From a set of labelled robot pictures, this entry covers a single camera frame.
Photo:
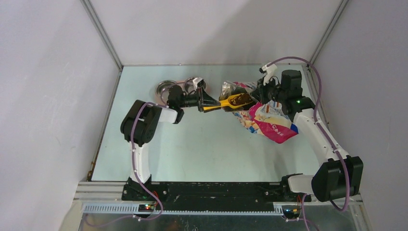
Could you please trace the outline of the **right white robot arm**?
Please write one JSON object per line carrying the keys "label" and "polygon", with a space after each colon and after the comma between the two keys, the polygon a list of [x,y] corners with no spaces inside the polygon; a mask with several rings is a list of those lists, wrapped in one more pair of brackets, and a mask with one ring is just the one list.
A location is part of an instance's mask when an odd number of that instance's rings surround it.
{"label": "right white robot arm", "polygon": [[319,163],[315,175],[295,174],[286,177],[280,187],[285,201],[294,200],[299,193],[314,195],[320,202],[334,203],[344,199],[341,210],[348,206],[350,198],[359,192],[363,162],[343,149],[324,126],[317,104],[303,95],[302,74],[297,70],[284,70],[280,82],[272,71],[262,70],[257,82],[260,102],[275,101],[282,111],[307,139]]}

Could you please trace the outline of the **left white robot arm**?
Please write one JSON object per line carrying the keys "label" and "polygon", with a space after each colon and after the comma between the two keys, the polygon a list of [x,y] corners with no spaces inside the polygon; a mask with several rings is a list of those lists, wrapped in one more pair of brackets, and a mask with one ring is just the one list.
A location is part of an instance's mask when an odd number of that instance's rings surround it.
{"label": "left white robot arm", "polygon": [[132,173],[130,178],[138,182],[133,193],[140,200],[151,197],[152,187],[146,184],[151,177],[148,163],[148,143],[153,139],[159,123],[178,124],[184,116],[184,108],[197,107],[200,112],[205,107],[220,106],[221,103],[207,94],[203,87],[192,93],[174,85],[168,90],[166,105],[136,100],[123,119],[120,127],[124,139],[131,149]]}

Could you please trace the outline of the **aluminium corner post right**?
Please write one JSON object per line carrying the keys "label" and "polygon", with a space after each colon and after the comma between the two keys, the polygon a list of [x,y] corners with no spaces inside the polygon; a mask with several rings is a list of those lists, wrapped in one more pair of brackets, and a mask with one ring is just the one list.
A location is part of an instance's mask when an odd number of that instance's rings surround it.
{"label": "aluminium corner post right", "polygon": [[309,62],[315,64],[319,55],[321,54],[323,48],[325,47],[326,42],[328,41],[330,35],[332,34],[333,30],[335,29],[338,21],[340,20],[342,14],[344,13],[345,9],[347,8],[350,0],[341,0],[332,15],[328,25],[326,26],[321,38],[318,41],[317,46],[315,47]]}

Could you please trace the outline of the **steel bowl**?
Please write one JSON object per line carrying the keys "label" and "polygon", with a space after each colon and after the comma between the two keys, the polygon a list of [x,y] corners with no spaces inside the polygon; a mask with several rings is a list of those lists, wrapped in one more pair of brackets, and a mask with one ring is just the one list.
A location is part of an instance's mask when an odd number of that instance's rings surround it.
{"label": "steel bowl", "polygon": [[197,78],[197,77],[190,77],[190,78],[188,78],[188,79],[186,79],[186,80],[184,81],[184,84],[182,85],[182,88],[183,88],[183,90],[184,90],[185,92],[190,93],[190,92],[192,92],[193,90],[195,90],[193,81],[194,81],[196,78]]}
{"label": "steel bowl", "polygon": [[177,82],[174,80],[163,80],[159,82],[155,87],[155,95],[161,97],[166,90],[169,90],[170,87],[176,84]]}

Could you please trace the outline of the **colourful cat food bag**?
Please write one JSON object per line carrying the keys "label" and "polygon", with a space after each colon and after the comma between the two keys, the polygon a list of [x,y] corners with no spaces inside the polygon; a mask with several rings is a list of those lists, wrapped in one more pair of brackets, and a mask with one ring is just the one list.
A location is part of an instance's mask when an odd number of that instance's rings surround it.
{"label": "colourful cat food bag", "polygon": [[[220,100],[225,100],[235,93],[250,93],[256,89],[255,82],[225,81],[221,87]],[[254,103],[231,112],[250,133],[263,135],[276,143],[284,143],[298,134],[298,128],[282,111],[282,105],[275,101],[267,104]]]}

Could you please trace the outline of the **left steel bowl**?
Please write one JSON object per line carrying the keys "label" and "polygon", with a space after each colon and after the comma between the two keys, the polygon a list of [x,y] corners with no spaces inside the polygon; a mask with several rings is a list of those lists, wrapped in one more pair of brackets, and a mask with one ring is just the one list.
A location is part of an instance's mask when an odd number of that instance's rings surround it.
{"label": "left steel bowl", "polygon": [[170,87],[176,84],[177,82],[174,80],[163,80],[159,82],[155,87],[155,95],[161,97],[166,90],[169,90]]}

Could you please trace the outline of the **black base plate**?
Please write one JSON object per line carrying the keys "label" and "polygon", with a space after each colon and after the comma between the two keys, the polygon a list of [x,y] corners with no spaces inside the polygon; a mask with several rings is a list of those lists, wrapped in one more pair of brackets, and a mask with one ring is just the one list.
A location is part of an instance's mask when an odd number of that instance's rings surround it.
{"label": "black base plate", "polygon": [[155,202],[164,211],[189,212],[273,212],[278,202],[300,202],[302,193],[294,193],[280,182],[148,182],[144,186],[128,180],[123,201]]}

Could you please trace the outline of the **aluminium corner post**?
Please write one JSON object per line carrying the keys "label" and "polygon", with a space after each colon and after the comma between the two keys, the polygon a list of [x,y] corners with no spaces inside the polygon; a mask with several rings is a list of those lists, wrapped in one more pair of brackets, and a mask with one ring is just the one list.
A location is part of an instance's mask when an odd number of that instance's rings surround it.
{"label": "aluminium corner post", "polygon": [[342,14],[344,13],[345,9],[347,8],[350,0],[341,0],[332,15],[328,25],[326,26],[321,38],[318,41],[317,46],[315,47],[309,62],[315,64],[319,55],[321,54],[323,48],[325,47],[326,42],[328,41],[330,35],[332,34],[333,30],[335,29],[338,21],[340,20]]}
{"label": "aluminium corner post", "polygon": [[102,21],[100,20],[100,17],[98,16],[98,13],[96,12],[95,7],[93,6],[93,3],[90,0],[80,0],[81,4],[83,5],[87,15],[90,18],[90,21],[94,25],[99,37],[102,40],[102,43],[106,47],[108,53],[110,54],[113,62],[115,63],[116,67],[118,68],[119,71],[123,70],[123,63],[121,62],[119,55],[109,38],[109,35],[104,28]]}

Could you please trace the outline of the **aluminium corner post left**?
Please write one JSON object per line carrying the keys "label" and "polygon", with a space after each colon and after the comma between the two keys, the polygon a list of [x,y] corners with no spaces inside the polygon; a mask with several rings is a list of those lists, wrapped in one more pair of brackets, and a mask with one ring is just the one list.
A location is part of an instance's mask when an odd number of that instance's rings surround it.
{"label": "aluminium corner post left", "polygon": [[99,37],[102,40],[102,43],[106,47],[108,53],[110,54],[113,62],[115,63],[116,67],[118,68],[119,71],[123,70],[123,63],[121,62],[119,55],[109,38],[109,35],[104,28],[102,21],[100,20],[100,17],[98,16],[98,13],[96,12],[95,7],[93,6],[93,3],[90,0],[80,0],[81,4],[83,5],[87,15],[90,18],[90,21],[94,25]]}

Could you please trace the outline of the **right steel bowl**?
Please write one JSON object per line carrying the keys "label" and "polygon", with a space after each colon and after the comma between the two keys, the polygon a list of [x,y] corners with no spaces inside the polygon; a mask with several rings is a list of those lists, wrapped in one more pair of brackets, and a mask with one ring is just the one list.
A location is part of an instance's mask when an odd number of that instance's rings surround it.
{"label": "right steel bowl", "polygon": [[184,90],[185,92],[190,93],[190,92],[192,92],[193,90],[195,90],[193,81],[194,81],[196,78],[197,78],[197,77],[190,77],[190,78],[188,78],[188,79],[186,79],[186,80],[184,81],[184,84],[182,85],[182,88],[183,88],[183,90]]}

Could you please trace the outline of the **brown kibble pet food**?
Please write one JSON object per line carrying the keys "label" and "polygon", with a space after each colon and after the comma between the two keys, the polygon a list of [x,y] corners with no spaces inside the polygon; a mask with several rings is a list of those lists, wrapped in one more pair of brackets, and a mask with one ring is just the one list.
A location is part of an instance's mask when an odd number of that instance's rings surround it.
{"label": "brown kibble pet food", "polygon": [[236,95],[231,95],[228,98],[230,105],[235,107],[241,107],[243,105],[251,103],[253,100],[251,96],[247,93],[240,93]]}

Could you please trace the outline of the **yellow plastic food scoop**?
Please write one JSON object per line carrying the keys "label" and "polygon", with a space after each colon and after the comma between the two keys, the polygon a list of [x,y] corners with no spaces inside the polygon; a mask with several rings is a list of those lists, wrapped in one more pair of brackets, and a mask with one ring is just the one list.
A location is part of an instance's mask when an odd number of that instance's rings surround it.
{"label": "yellow plastic food scoop", "polygon": [[254,100],[248,93],[239,93],[239,94],[231,95],[225,100],[221,100],[220,105],[203,107],[203,110],[207,112],[210,110],[221,109],[223,107],[229,107],[231,109],[238,109],[245,105],[251,104],[253,102]]}

